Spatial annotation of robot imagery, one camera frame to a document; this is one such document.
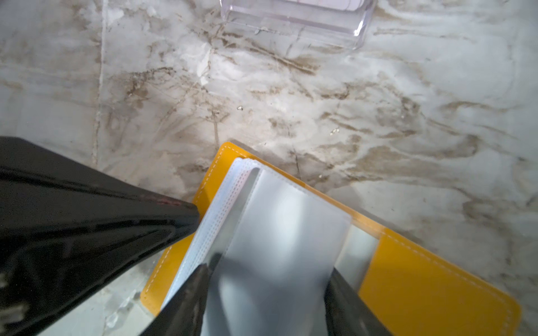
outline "wallet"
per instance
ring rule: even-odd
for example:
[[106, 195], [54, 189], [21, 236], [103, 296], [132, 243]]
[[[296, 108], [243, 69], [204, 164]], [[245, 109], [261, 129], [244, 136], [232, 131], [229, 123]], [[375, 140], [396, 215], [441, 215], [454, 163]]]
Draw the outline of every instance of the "wallet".
[[[154, 315], [193, 267], [210, 263], [212, 256], [227, 255], [243, 265], [250, 263], [250, 268], [264, 277], [272, 277], [272, 283], [282, 288], [303, 290], [277, 298], [270, 287], [263, 287], [263, 298], [250, 309], [245, 305], [229, 308], [243, 309], [242, 317], [251, 314], [249, 321], [256, 321], [256, 312], [274, 311], [271, 304], [277, 302], [281, 306], [287, 300], [289, 311], [299, 313], [283, 313], [277, 325], [287, 328], [286, 332], [275, 327], [272, 334], [289, 333], [290, 324], [284, 323], [288, 316], [300, 321], [293, 325], [296, 334], [309, 334], [306, 330], [312, 323], [314, 328], [319, 327], [319, 318], [309, 319], [315, 316], [311, 308], [320, 303], [320, 289], [316, 286], [327, 283], [333, 265], [394, 335], [512, 335], [518, 328], [521, 307], [508, 294], [230, 142], [220, 147], [193, 203], [202, 218], [199, 230], [163, 252], [140, 295], [141, 302]], [[286, 243], [286, 239], [299, 241], [296, 236], [290, 238], [271, 231], [274, 223], [284, 218], [271, 222], [279, 211], [302, 216], [279, 230], [307, 235], [299, 245]], [[232, 225], [228, 231], [221, 230], [230, 227], [226, 224], [229, 217], [235, 218], [237, 228]], [[303, 224], [294, 227], [293, 223]], [[267, 253], [245, 254], [251, 251], [245, 250], [249, 244], [254, 246], [252, 241]], [[284, 264], [271, 269], [272, 260], [282, 251], [288, 251], [280, 256]], [[285, 261], [294, 258], [305, 266], [284, 267], [286, 272], [278, 272]], [[230, 269], [236, 272], [237, 267], [219, 262], [215, 279], [229, 276]], [[240, 287], [248, 287], [248, 277], [237, 272], [235, 277], [244, 282]], [[301, 285], [292, 283], [298, 278], [302, 279]], [[237, 298], [242, 292], [229, 294]], [[274, 302], [267, 301], [268, 297], [274, 298]], [[206, 320], [202, 327], [211, 326], [212, 322]], [[230, 334], [253, 333], [262, 325], [249, 321], [246, 325], [232, 323]]]

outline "yellow leather cover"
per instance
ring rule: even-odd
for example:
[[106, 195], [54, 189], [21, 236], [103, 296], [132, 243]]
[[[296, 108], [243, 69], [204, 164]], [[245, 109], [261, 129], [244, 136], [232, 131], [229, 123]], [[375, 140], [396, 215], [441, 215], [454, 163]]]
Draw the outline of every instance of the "yellow leather cover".
[[[230, 142], [220, 147], [194, 196], [201, 218], [235, 158], [258, 160], [273, 168], [351, 214], [356, 226], [380, 239], [359, 295], [394, 335], [515, 333], [521, 309], [513, 298]], [[192, 238], [163, 252], [140, 295], [154, 315]]]

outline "grout line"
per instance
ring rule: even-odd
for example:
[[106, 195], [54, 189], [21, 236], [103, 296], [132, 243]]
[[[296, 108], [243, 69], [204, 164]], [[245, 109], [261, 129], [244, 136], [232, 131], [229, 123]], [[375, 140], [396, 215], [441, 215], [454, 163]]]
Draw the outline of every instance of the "grout line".
[[105, 35], [107, 32], [107, 12], [108, 12], [108, 0], [103, 0], [101, 5], [101, 69], [99, 71], [99, 88], [97, 92], [97, 111], [95, 112], [94, 120], [94, 135], [93, 135], [93, 145], [91, 149], [91, 165], [94, 169], [97, 169], [98, 157], [97, 152], [99, 150], [98, 136], [99, 128], [101, 127], [101, 114], [102, 114], [102, 100], [101, 100], [101, 91], [103, 90], [103, 68], [104, 68], [104, 46], [105, 46]]

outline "plastic container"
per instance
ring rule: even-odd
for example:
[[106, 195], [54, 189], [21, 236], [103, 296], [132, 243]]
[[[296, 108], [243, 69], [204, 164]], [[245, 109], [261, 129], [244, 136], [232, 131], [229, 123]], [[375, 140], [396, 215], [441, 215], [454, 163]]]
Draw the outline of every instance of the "plastic container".
[[376, 0], [221, 0], [228, 22], [357, 48]]

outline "marble tile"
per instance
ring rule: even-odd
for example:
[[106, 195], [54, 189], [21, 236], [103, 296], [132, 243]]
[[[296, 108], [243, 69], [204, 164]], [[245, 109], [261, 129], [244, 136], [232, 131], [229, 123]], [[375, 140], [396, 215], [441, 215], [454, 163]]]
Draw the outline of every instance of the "marble tile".
[[185, 200], [234, 140], [508, 291], [538, 332], [534, 2], [379, 0], [356, 51], [224, 24], [215, 0], [101, 7], [0, 3], [2, 134]]

